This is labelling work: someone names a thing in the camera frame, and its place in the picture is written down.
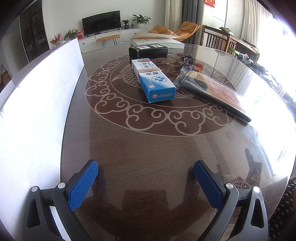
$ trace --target black patterned cloth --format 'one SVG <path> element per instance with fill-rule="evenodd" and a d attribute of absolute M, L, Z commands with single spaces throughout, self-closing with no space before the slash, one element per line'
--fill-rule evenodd
<path fill-rule="evenodd" d="M 271 218 L 268 221 L 269 240 L 275 241 L 284 230 L 287 220 L 292 213 L 293 190 L 295 183 L 290 179 L 287 188 Z"/>

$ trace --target black box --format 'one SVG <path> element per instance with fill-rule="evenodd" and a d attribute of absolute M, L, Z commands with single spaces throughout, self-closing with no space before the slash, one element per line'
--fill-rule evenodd
<path fill-rule="evenodd" d="M 168 47 L 160 44 L 140 45 L 128 48 L 131 59 L 160 58 L 168 56 Z"/>

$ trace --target gray curtain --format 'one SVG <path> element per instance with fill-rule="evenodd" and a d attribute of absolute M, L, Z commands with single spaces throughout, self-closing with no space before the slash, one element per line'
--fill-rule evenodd
<path fill-rule="evenodd" d="M 191 23 L 197 22 L 197 1 L 198 0 L 183 0 L 182 5 L 182 23 L 188 21 Z M 195 34 L 190 38 L 185 39 L 183 43 L 194 44 Z"/>

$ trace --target orange chair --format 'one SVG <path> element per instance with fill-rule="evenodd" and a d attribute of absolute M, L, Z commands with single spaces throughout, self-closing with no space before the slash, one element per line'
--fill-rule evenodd
<path fill-rule="evenodd" d="M 174 32 L 161 25 L 157 25 L 154 29 L 150 30 L 149 33 L 180 36 L 180 38 L 176 38 L 176 40 L 183 41 L 190 38 L 199 28 L 200 25 L 185 21 L 182 23 L 181 28 Z"/>

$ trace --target green chair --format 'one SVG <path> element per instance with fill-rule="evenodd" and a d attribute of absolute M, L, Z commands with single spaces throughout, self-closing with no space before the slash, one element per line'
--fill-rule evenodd
<path fill-rule="evenodd" d="M 230 55 L 232 55 L 233 57 L 235 57 L 235 54 L 239 54 L 239 51 L 236 51 L 234 48 L 228 47 L 227 49 L 227 53 L 229 53 Z"/>

